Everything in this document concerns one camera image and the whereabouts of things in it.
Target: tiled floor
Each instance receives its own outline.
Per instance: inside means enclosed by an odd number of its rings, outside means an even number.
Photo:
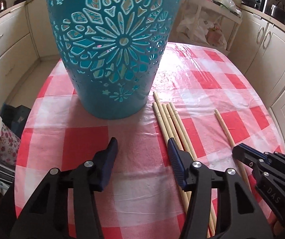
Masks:
[[[38,92],[57,62],[58,60],[48,60],[36,66],[9,104],[14,107],[24,105],[32,108]]]

